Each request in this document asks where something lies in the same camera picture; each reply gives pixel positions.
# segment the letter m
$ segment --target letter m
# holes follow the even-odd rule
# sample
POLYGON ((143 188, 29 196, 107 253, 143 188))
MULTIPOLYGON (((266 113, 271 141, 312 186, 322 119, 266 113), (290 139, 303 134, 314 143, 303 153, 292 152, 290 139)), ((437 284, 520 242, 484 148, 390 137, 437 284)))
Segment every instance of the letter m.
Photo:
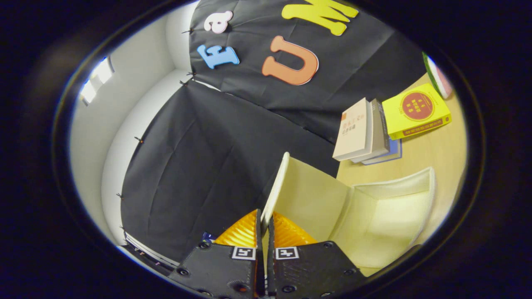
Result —
POLYGON ((300 18, 320 26, 328 28, 332 34, 340 36, 347 26, 342 22, 349 22, 344 15, 354 18, 359 12, 349 6, 333 0, 305 0, 309 4, 288 4, 282 9, 282 17, 285 19, 300 18))

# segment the wooden table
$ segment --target wooden table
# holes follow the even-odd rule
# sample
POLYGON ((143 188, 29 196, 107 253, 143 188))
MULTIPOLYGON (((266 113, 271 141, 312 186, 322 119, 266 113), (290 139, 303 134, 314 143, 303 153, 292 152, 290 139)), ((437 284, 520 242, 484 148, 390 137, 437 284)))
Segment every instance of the wooden table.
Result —
MULTIPOLYGON (((408 89, 430 83, 423 75, 408 89)), ((415 244, 422 244, 447 216, 457 196, 466 168, 467 134, 460 102, 455 94, 445 100, 452 122, 440 128, 403 138, 403 156, 388 162, 364 165, 341 161, 336 178, 347 184, 365 184, 402 178, 432 166, 436 173, 436 196, 429 220, 415 244)))

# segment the black cloth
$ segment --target black cloth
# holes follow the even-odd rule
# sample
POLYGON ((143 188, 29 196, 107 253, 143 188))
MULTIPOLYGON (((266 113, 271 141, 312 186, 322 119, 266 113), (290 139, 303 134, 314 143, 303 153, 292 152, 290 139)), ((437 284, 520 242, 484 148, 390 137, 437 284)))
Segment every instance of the black cloth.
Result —
POLYGON ((332 176, 334 146, 279 115, 194 81, 161 108, 128 166, 125 231, 182 261, 203 232, 220 235, 263 209, 285 152, 332 176))
POLYGON ((425 72, 421 50, 402 34, 359 10, 346 23, 341 36, 315 23, 284 19, 287 4, 304 0, 201 0, 190 27, 190 63, 198 81, 222 92, 251 101, 335 143, 340 115, 358 100, 384 101, 397 95, 425 72), (232 11, 227 30, 205 31, 212 13, 232 11), (293 86, 275 77, 265 77, 262 65, 268 56, 293 69, 303 61, 283 51, 270 51, 275 36, 312 51, 319 60, 310 82, 293 86), (200 45, 230 46, 240 64, 207 67, 197 52, 200 45))

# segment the blue book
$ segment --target blue book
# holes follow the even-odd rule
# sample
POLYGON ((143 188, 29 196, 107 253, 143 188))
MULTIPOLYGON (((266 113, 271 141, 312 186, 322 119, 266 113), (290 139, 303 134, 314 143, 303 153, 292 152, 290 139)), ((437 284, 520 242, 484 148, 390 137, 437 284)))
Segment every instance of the blue book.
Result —
POLYGON ((378 157, 362 161, 362 164, 364 165, 377 164, 381 162, 399 159, 402 156, 403 156, 403 146, 401 143, 401 139, 392 140, 390 138, 390 151, 387 154, 380 155, 378 157))

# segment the white wall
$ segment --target white wall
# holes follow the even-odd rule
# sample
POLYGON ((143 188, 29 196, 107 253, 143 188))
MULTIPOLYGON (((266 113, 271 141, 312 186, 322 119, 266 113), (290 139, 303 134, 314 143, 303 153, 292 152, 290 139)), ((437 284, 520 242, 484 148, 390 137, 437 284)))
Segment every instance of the white wall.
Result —
POLYGON ((164 16, 116 48, 110 55, 115 73, 88 106, 79 101, 74 113, 70 135, 74 181, 87 212, 114 242, 122 237, 111 233, 103 212, 104 163, 115 134, 133 106, 154 84, 174 70, 168 51, 166 23, 167 17, 164 16))
POLYGON ((190 21, 199 1, 182 6, 168 14, 167 42, 176 69, 191 71, 188 50, 190 21))
POLYGON ((131 110, 112 140, 103 167, 101 193, 105 220, 119 244, 124 245, 125 242, 120 228, 122 226, 121 200, 116 193, 122 192, 126 170, 138 145, 138 140, 134 137, 141 137, 144 134, 157 112, 182 86, 179 81, 190 79, 190 76, 186 74, 185 70, 173 70, 151 88, 131 110))

